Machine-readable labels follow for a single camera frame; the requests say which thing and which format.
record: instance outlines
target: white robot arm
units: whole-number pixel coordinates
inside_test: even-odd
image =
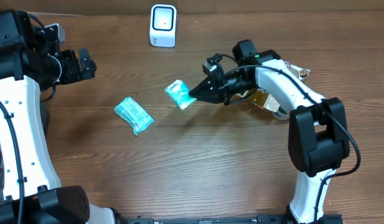
[[[283,60],[272,59],[262,63],[262,65],[287,73],[316,103],[321,103],[322,100],[325,99],[322,95],[312,91],[303,84],[302,81],[296,78],[286,68]],[[271,93],[287,114],[290,114],[292,110],[297,109],[299,106],[309,107],[313,105],[284,75],[265,68],[256,68],[255,77],[257,85]],[[305,172],[298,171],[296,191],[289,205],[289,209],[298,223],[311,223],[314,221],[315,202],[319,186],[324,177],[332,175],[335,172],[335,169],[327,169],[317,173],[315,177],[309,177]],[[330,180],[327,181],[327,185],[323,188],[317,218],[321,218],[324,214],[323,203],[329,182]]]
[[[34,27],[33,18],[21,11],[0,12],[0,144],[6,199],[0,205],[0,223],[115,224],[115,210],[89,204],[80,186],[61,186],[40,115],[41,90],[93,78],[96,65],[86,49],[78,51],[80,61],[73,50],[60,51],[65,36],[59,24]]]
[[[189,95],[199,101],[225,105],[237,102],[230,101],[234,94],[254,88],[263,88],[273,95],[290,117],[289,154],[298,170],[296,191],[285,219],[294,224],[312,223],[316,222],[316,214],[317,220],[325,222],[329,218],[323,212],[328,177],[335,174],[341,160],[349,155],[349,142],[323,110],[346,129],[344,106],[337,98],[327,100],[308,88],[286,68],[285,62],[273,50],[259,53],[252,41],[244,40],[232,52],[235,58],[224,54],[208,58],[203,64],[208,77],[190,90]],[[224,73],[219,64],[222,57],[234,59],[238,67]],[[315,125],[327,125],[327,128],[316,133]],[[321,190],[325,178],[326,184]],[[258,219],[265,220],[263,223],[277,223],[271,222],[276,220],[271,216],[259,215]]]

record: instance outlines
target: black bracket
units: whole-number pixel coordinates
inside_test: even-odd
[[[80,55],[80,65],[82,69],[81,79],[87,80],[95,77],[96,63],[91,59],[87,49],[78,50]]]
[[[344,106],[338,98],[324,100],[321,105],[347,129]],[[315,122],[326,125],[326,130],[316,133]],[[318,106],[301,106],[290,112],[289,154],[299,171],[314,177],[337,169],[349,152],[348,137]]]
[[[0,47],[16,43],[30,46],[37,43],[27,13],[12,9],[0,12]]]
[[[14,113],[11,113],[11,114],[7,114],[4,116],[5,119],[11,119],[11,118],[14,118],[15,117],[15,114]]]
[[[0,224],[16,223],[19,200],[7,198],[0,205]],[[86,223],[90,207],[80,186],[48,190],[38,187],[38,193],[24,197],[23,223]]]
[[[23,177],[23,179],[21,180],[17,180],[17,183],[20,184],[20,183],[27,183],[27,177]]]

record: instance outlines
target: wood grain surface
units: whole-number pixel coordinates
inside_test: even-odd
[[[0,9],[89,16],[150,15],[155,4],[178,13],[384,10],[384,0],[0,0]]]
[[[306,80],[345,105],[362,152],[353,175],[334,179],[327,213],[345,223],[384,223],[384,11],[179,15],[174,49],[152,47],[149,16],[43,18],[66,29],[65,49],[87,47],[96,78],[59,86],[47,103],[47,144],[64,186],[126,217],[244,217],[283,213],[294,195],[288,122],[243,102],[196,102],[184,111],[164,93],[194,87],[201,64],[240,40],[310,68]],[[234,65],[223,60],[225,68]],[[113,112],[133,97],[155,119],[137,137]],[[344,160],[341,170],[356,161]]]

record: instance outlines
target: white small device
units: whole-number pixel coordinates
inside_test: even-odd
[[[167,4],[156,4],[150,15],[150,43],[156,47],[175,47],[177,9]]]

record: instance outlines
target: teal package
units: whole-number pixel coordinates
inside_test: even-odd
[[[119,105],[115,106],[115,113],[131,125],[136,136],[154,122],[148,112],[131,97],[126,97]]]
[[[196,98],[189,96],[189,89],[182,80],[176,80],[173,84],[169,85],[166,88],[166,93],[182,110],[196,101]]]

